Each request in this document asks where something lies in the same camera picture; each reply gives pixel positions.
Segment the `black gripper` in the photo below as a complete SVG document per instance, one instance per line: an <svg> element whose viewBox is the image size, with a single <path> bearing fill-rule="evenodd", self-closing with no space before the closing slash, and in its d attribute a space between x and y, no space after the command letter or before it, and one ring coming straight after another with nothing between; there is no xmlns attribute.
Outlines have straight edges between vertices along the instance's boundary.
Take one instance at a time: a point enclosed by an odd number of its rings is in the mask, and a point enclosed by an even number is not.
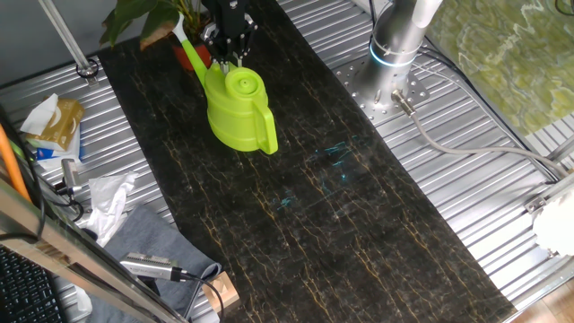
<svg viewBox="0 0 574 323"><path fill-rule="evenodd" d="M201 39L212 55L214 65L222 74L230 71L230 63L243 66L249 53L253 33L258 29L248 13L248 0L202 0L210 14L211 22L201 34Z"/></svg>

